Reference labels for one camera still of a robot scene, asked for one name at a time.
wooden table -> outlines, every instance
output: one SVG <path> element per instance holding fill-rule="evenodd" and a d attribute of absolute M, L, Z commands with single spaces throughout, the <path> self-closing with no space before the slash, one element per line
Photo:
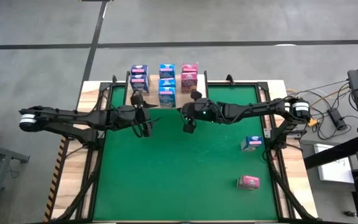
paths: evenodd
<path fill-rule="evenodd" d="M 145 96 L 144 99 L 147 103 L 159 105 L 157 93 L 154 93 L 157 89 L 158 85 L 158 76 L 150 76 L 150 89 L 151 93 L 150 96 Z M 208 81 L 208 83 L 213 82 L 229 82 L 229 81 Z M 285 90 L 285 85 L 283 80 L 241 80 L 236 81 L 239 83 L 244 82 L 267 82 L 268 90 L 270 93 L 270 98 L 283 98 L 287 95 Z M 89 112 L 95 105 L 98 94 L 99 94 L 99 81 L 88 81 L 84 82 L 84 85 L 81 90 L 81 96 L 78 103 L 77 110 L 82 112 Z M 205 79 L 203 74 L 198 75 L 198 87 L 197 90 L 202 92 L 205 96 Z M 129 97 L 132 94 L 132 90 L 129 87 L 127 91 L 127 98 L 126 103 L 130 104 Z M 264 92 L 260 90 L 261 100 L 265 101 L 266 96 Z M 177 82 L 177 105 L 180 106 L 186 102 L 193 101 L 190 98 L 190 94 L 182 95 L 180 93 L 180 82 Z M 281 116 L 274 116 L 276 125 L 279 126 L 283 122 L 283 118 Z M 267 127 L 271 127 L 269 117 L 265 117 Z M 287 143 L 290 143 L 295 146 L 300 146 L 299 142 L 294 139 L 287 139 Z M 81 147 L 81 144 L 78 141 L 68 141 L 65 138 L 62 138 L 60 143 L 60 148 L 57 156 L 57 162 L 55 166 L 55 171 L 52 177 L 52 184 L 50 188 L 50 193 L 47 200 L 47 208 L 45 211 L 45 218 L 44 221 L 51 218 L 59 217 L 71 204 L 72 200 L 75 198 L 77 193 L 81 188 L 81 182 L 83 180 L 83 171 L 85 168 L 85 160 L 88 151 L 86 149 L 80 149 L 78 152 L 72 154 L 70 157 L 65 158 L 65 155 L 75 149 Z M 288 183 L 291 191 L 297 197 L 299 202 L 306 208 L 306 210 L 314 217 L 317 217 L 316 207 L 314 205 L 313 195 L 310 189 L 310 184 L 308 180 L 308 175 L 306 173 L 306 168 L 303 163 L 303 157 L 301 151 L 295 149 L 293 147 L 287 147 L 286 149 L 282 150 L 283 160 L 285 163 L 285 169 L 287 172 Z M 91 164 L 91 170 L 94 166 L 94 160 Z M 279 169 L 278 162 L 275 161 L 276 168 Z M 287 201 L 284 196 L 284 193 L 278 187 L 280 201 L 282 204 L 283 210 L 283 217 L 288 216 L 287 210 Z M 83 214 L 82 216 L 85 217 L 87 215 L 88 206 L 89 206 L 89 199 L 90 199 L 90 192 L 89 189 L 88 193 L 85 197 L 84 207 L 83 207 Z"/>

green mat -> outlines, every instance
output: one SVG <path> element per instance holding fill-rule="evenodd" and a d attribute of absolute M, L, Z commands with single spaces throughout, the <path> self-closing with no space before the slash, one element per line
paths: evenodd
<path fill-rule="evenodd" d="M 113 93 L 122 104 L 124 88 Z M 211 86 L 214 101 L 256 103 L 252 86 Z M 162 118 L 151 138 L 132 129 L 108 132 L 94 220 L 276 220 L 264 147 L 241 152 L 247 135 L 262 135 L 260 118 L 225 125 L 197 121 L 194 134 L 182 131 L 179 112 L 150 110 Z M 260 178 L 260 189 L 239 190 L 243 174 Z"/>

small carton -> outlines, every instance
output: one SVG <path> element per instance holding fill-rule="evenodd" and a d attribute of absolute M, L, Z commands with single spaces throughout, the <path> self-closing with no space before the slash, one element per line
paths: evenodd
<path fill-rule="evenodd" d="M 175 65 L 160 64 L 160 78 L 175 78 Z"/>
<path fill-rule="evenodd" d="M 197 73 L 185 72 L 181 74 L 181 92 L 191 93 L 191 91 L 197 90 Z"/>
<path fill-rule="evenodd" d="M 147 65 L 133 65 L 131 67 L 131 75 L 148 75 L 149 68 Z"/>
<path fill-rule="evenodd" d="M 160 106 L 164 108 L 176 107 L 176 87 L 160 87 L 158 89 Z"/>
<path fill-rule="evenodd" d="M 255 190 L 259 188 L 259 185 L 258 177 L 243 175 L 237 180 L 237 188 L 239 189 Z"/>
<path fill-rule="evenodd" d="M 261 136 L 247 136 L 240 144 L 241 151 L 254 151 L 262 145 Z"/>
<path fill-rule="evenodd" d="M 175 78 L 164 78 L 158 81 L 158 87 L 175 87 Z"/>
<path fill-rule="evenodd" d="M 181 66 L 181 72 L 196 72 L 198 73 L 198 64 L 183 64 Z"/>
<path fill-rule="evenodd" d="M 132 89 L 139 90 L 142 94 L 149 94 L 149 78 L 147 75 L 131 75 Z"/>

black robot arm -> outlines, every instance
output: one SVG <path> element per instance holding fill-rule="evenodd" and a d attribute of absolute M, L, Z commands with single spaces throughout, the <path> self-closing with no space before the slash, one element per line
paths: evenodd
<path fill-rule="evenodd" d="M 60 110 L 43 106 L 21 109 L 20 128 L 27 132 L 50 131 L 67 138 L 75 138 L 82 144 L 95 144 L 98 131 L 118 131 L 132 128 L 138 137 L 149 137 L 152 133 L 148 105 L 137 91 L 131 97 L 132 106 L 91 111 L 89 113 Z M 73 124 L 83 124 L 89 128 L 76 128 Z"/>
<path fill-rule="evenodd" d="M 263 103 L 237 105 L 232 103 L 213 102 L 208 98 L 198 98 L 194 103 L 186 103 L 179 109 L 187 123 L 183 130 L 194 132 L 196 120 L 210 121 L 219 124 L 233 124 L 243 118 L 277 114 L 285 120 L 278 128 L 270 132 L 269 146 L 272 149 L 284 148 L 287 134 L 298 124 L 306 124 L 310 120 L 309 103 L 305 100 L 286 97 Z"/>

power adapter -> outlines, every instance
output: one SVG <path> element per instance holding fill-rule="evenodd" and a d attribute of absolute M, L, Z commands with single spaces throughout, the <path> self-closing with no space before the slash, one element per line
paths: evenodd
<path fill-rule="evenodd" d="M 337 109 L 327 110 L 327 113 L 338 131 L 347 128 L 345 121 L 342 119 L 342 116 Z"/>

